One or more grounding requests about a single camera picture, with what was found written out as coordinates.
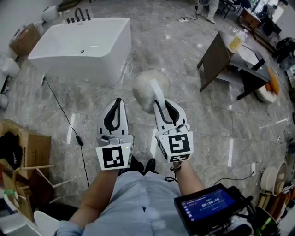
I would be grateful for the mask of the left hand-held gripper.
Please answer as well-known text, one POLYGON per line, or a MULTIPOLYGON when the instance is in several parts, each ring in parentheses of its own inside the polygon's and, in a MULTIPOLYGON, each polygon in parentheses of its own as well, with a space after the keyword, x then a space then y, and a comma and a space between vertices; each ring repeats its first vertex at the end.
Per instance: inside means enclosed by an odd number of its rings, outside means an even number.
POLYGON ((101 170, 129 168, 134 137, 128 135, 125 103, 121 98, 116 98, 102 110, 97 120, 97 132, 100 135, 95 150, 101 170))

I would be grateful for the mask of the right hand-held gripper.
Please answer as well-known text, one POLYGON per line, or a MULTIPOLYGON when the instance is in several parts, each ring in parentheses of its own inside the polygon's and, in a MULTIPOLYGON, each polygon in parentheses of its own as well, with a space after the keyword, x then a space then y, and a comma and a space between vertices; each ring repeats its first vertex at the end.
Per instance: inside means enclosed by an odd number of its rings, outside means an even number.
POLYGON ((168 163, 189 160, 194 152, 194 144, 185 110, 168 98, 165 99, 165 105, 170 121, 166 120, 159 102, 155 100, 153 103, 158 146, 168 163))

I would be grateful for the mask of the white bathtub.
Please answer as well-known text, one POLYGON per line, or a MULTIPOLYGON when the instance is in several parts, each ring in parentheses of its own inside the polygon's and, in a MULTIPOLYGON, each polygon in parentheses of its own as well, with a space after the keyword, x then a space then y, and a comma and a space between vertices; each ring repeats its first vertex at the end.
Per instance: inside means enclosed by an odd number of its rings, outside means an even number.
POLYGON ((51 26, 28 56, 51 77, 114 85, 131 46, 129 18, 93 18, 51 26))

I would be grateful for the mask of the person's right forearm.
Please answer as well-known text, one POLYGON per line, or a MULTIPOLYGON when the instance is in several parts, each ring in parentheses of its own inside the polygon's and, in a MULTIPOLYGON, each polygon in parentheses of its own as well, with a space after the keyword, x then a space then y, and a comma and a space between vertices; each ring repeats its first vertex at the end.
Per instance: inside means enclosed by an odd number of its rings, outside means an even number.
POLYGON ((176 178, 181 196, 189 195, 206 188, 189 161, 174 162, 173 168, 177 170, 176 178))

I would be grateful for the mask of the person's left forearm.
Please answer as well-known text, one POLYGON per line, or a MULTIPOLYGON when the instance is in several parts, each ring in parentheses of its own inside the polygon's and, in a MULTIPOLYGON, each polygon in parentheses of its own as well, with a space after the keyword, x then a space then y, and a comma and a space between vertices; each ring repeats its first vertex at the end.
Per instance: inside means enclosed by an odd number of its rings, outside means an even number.
POLYGON ((78 210, 70 218, 70 222, 85 227, 93 223, 108 206, 118 170, 101 171, 86 191, 78 210))

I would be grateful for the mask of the black faucet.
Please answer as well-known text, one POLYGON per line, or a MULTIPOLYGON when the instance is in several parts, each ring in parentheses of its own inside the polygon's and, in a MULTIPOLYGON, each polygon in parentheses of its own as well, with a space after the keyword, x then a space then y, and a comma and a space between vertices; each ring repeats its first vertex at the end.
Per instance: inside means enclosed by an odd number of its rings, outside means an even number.
POLYGON ((84 21, 90 21, 92 19, 91 11, 87 8, 82 9, 77 7, 74 10, 68 10, 65 13, 65 22, 67 24, 71 23, 81 23, 84 21))

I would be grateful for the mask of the black shoe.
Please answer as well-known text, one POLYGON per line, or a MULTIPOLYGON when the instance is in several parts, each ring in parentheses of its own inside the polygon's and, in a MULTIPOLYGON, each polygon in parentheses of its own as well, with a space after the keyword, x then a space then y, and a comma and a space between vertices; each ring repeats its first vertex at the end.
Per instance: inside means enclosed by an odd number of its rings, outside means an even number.
POLYGON ((141 162, 139 162, 134 156, 131 157, 131 163, 129 168, 119 170, 118 176, 122 175, 123 173, 130 172, 130 171, 137 171, 141 174, 144 172, 144 166, 141 162))
POLYGON ((147 174, 148 172, 159 174, 158 172, 155 171, 155 168, 156 168, 156 161, 154 158, 151 158, 146 165, 144 174, 147 174))

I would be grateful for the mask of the large cardboard box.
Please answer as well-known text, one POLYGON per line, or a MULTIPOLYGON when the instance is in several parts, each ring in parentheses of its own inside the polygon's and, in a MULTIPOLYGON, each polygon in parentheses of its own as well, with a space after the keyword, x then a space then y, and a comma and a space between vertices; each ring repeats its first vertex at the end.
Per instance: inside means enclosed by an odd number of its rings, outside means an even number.
MULTIPOLYGON (((51 137, 35 133, 10 119, 0 121, 0 137, 6 132, 19 135, 23 155, 20 167, 49 165, 51 137)), ((4 169, 14 170, 5 159, 0 159, 4 169)))

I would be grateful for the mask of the light blue shirt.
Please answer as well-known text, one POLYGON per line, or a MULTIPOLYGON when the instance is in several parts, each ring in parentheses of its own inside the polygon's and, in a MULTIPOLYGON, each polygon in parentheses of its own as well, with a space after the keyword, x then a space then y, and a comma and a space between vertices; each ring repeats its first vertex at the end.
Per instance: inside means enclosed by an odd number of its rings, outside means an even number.
POLYGON ((189 236, 174 205, 179 196, 178 184, 160 174, 126 172, 97 220, 84 228, 60 221, 57 236, 189 236))

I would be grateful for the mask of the wooden stool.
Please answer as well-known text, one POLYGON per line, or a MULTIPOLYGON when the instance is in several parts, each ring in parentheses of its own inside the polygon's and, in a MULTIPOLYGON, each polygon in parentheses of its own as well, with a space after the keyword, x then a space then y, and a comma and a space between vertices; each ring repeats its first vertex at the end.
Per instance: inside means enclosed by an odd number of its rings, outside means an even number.
POLYGON ((34 209, 43 207, 45 205, 51 204, 61 197, 53 198, 54 191, 57 187, 60 187, 70 180, 60 182, 58 184, 52 184, 48 178, 42 173, 41 169, 54 168, 55 165, 43 165, 43 166, 33 166, 33 167, 19 167, 13 172, 12 181, 14 185, 14 190, 18 191, 17 188, 17 174, 20 171, 32 171, 31 177, 29 179, 29 185, 20 187, 19 189, 29 188, 32 193, 33 207, 34 209))

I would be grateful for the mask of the black tablet with blue screen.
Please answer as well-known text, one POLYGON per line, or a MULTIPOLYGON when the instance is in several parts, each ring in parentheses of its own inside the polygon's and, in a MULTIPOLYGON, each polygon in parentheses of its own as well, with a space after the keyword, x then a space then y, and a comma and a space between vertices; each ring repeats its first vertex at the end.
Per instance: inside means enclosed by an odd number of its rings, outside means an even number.
POLYGON ((190 236, 222 232, 242 210, 238 194, 222 184, 177 197, 174 205, 190 236))

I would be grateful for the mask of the white round pouf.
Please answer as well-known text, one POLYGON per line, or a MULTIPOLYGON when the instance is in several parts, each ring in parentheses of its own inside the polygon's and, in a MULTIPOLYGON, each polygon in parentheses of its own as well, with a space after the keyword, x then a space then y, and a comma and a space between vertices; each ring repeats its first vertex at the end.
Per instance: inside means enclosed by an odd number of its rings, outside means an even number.
POLYGON ((272 91, 267 91, 265 86, 260 87, 255 92, 257 97, 267 104, 274 103, 277 100, 277 95, 272 91))

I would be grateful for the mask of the white wash basin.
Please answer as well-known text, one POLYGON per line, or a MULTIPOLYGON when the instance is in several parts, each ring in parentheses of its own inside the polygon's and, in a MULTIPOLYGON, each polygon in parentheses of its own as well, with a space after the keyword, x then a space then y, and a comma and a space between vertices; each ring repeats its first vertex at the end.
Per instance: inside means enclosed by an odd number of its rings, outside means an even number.
POLYGON ((248 47, 242 45, 237 50, 237 59, 239 64, 247 67, 252 68, 256 64, 258 64, 259 59, 257 58, 256 54, 249 49, 248 47))

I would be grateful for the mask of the yellow sponge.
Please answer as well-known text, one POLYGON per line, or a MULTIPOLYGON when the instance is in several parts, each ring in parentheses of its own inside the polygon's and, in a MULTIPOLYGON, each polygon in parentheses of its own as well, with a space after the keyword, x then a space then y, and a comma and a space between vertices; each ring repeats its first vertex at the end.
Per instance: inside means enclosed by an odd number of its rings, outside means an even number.
POLYGON ((234 36, 230 43, 227 45, 227 48, 231 53, 235 53, 237 49, 243 44, 244 37, 243 36, 234 36))

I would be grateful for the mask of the black bag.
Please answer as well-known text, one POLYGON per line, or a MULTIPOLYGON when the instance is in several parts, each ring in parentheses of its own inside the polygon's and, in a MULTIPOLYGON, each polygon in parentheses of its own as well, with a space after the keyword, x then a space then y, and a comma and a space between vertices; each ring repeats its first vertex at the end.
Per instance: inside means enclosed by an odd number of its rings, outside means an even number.
POLYGON ((0 159, 5 159, 12 169, 21 166, 23 150, 19 144, 19 135, 6 132, 0 137, 0 159))

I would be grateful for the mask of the orange cushion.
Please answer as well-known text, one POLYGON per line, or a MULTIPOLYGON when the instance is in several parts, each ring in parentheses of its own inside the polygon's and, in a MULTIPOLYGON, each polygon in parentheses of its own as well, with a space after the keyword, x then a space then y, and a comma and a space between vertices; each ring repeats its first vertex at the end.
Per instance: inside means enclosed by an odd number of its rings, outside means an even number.
POLYGON ((271 80, 270 80, 270 82, 268 82, 265 85, 265 88, 266 88, 267 91, 274 92, 276 95, 278 95, 280 87, 279 87, 279 84, 277 82, 277 78, 276 78, 273 70, 270 67, 267 67, 267 69, 268 69, 269 75, 271 77, 271 80))

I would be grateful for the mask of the white toilet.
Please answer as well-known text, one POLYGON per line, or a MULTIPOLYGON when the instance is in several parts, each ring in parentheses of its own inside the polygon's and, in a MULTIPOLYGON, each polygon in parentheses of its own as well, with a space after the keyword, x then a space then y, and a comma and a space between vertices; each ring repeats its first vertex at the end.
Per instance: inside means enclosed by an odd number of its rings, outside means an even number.
POLYGON ((20 67, 13 58, 9 58, 0 52, 0 70, 9 77, 16 77, 20 67))
POLYGON ((51 22, 58 17, 58 7, 56 5, 47 7, 41 14, 44 22, 51 22))

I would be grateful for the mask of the round bamboo basket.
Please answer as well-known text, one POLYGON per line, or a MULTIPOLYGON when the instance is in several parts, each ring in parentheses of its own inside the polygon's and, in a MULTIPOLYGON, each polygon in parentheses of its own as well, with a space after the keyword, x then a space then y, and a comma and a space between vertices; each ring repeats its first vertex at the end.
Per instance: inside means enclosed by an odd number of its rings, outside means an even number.
POLYGON ((278 196, 284 188, 287 169, 285 161, 276 166, 265 168, 260 179, 260 192, 266 195, 278 196))

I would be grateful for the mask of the small cardboard box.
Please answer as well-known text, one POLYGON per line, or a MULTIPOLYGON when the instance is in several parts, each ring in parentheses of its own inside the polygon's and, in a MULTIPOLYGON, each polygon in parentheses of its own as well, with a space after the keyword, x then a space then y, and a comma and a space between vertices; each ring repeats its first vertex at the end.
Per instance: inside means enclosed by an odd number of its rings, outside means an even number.
POLYGON ((29 24, 16 40, 9 43, 9 48, 19 57, 27 56, 40 38, 41 36, 34 24, 29 24))

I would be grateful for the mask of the small wooden desk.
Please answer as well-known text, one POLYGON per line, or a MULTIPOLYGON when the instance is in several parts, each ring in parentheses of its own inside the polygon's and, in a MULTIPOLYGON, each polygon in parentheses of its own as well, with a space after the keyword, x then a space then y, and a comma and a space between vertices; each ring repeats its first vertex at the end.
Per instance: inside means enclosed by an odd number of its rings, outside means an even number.
POLYGON ((243 8, 236 22, 244 28, 254 30, 261 23, 261 20, 249 9, 243 8))

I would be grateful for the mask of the black office chair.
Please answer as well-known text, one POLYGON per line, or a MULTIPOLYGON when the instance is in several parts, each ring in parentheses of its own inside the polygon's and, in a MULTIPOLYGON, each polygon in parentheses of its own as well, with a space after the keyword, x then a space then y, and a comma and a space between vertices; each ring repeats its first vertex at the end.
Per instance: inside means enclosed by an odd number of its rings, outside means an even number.
POLYGON ((277 62, 281 63, 290 53, 295 51, 295 39, 292 37, 286 37, 279 41, 276 45, 275 58, 277 62))

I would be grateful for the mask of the black frame side table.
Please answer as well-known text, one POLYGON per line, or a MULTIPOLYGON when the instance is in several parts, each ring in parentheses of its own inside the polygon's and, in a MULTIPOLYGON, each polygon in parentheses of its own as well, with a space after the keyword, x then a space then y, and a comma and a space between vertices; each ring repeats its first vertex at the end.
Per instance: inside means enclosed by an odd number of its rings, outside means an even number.
POLYGON ((237 100, 241 100, 271 80, 270 73, 263 58, 259 59, 254 65, 243 59, 232 59, 227 69, 230 81, 241 85, 244 89, 244 92, 237 96, 237 100))

